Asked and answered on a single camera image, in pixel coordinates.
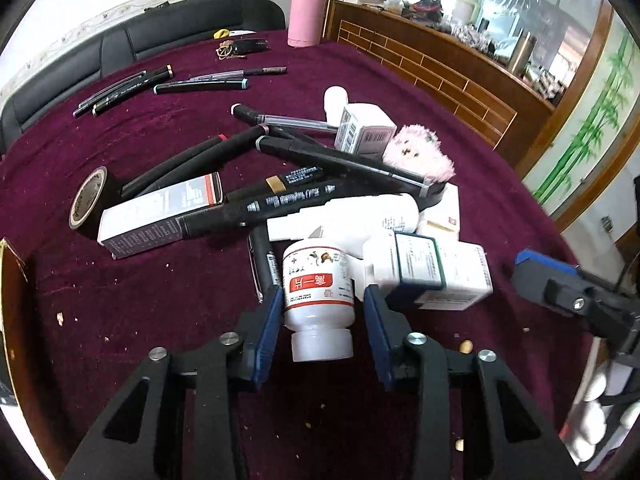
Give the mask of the white gloved right hand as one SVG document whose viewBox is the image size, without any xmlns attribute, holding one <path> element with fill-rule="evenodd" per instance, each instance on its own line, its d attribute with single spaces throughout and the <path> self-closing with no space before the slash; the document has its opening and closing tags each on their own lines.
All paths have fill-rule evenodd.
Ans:
<svg viewBox="0 0 640 480">
<path fill-rule="evenodd" d="M 638 368 L 605 361 L 570 414 L 562 441 L 575 465 L 593 472 L 624 443 L 638 417 Z"/>
</svg>

